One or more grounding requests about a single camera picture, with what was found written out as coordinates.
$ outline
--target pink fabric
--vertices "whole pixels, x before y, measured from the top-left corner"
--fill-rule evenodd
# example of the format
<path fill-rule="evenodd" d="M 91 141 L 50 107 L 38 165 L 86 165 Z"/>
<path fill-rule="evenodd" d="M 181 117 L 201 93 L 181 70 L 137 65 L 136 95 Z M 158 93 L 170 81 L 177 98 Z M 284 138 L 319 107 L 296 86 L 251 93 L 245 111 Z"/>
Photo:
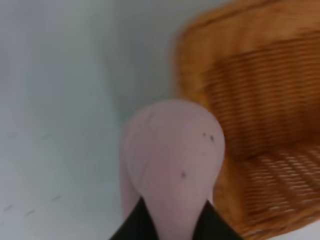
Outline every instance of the pink fabric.
<path fill-rule="evenodd" d="M 224 149 L 219 123 L 195 103 L 166 100 L 140 110 L 120 144 L 123 217 L 142 196 L 161 240 L 191 240 Z"/>

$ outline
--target pink object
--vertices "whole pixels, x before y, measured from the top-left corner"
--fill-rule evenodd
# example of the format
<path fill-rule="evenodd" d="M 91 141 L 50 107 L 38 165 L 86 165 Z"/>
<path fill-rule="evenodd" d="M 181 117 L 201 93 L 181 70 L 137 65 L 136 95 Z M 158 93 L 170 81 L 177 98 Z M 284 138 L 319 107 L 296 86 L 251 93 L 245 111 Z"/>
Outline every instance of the pink object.
<path fill-rule="evenodd" d="M 224 149 L 219 123 L 200 105 L 166 100 L 140 110 L 120 145 L 123 217 L 142 196 L 161 240 L 191 240 Z"/>

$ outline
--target dark spot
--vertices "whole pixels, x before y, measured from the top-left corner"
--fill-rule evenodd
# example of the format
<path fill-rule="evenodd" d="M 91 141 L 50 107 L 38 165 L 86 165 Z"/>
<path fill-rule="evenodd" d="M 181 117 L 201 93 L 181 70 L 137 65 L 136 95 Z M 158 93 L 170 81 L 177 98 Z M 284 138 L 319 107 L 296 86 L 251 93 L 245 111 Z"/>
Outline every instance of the dark spot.
<path fill-rule="evenodd" d="M 61 195 L 55 196 L 51 199 L 52 202 L 57 201 L 59 198 L 61 198 Z"/>
<path fill-rule="evenodd" d="M 36 210 L 32 209 L 31 211 L 29 211 L 25 217 L 29 217 L 31 214 L 34 214 L 36 212 Z"/>
<path fill-rule="evenodd" d="M 3 213 L 9 211 L 10 209 L 12 209 L 14 207 L 13 204 L 11 204 L 10 206 L 7 206 L 5 209 L 2 210 Z"/>
<path fill-rule="evenodd" d="M 45 140 L 45 139 L 48 139 L 48 138 L 51 138 L 52 134 L 51 133 L 47 133 L 46 135 L 43 135 L 41 137 L 41 140 Z"/>

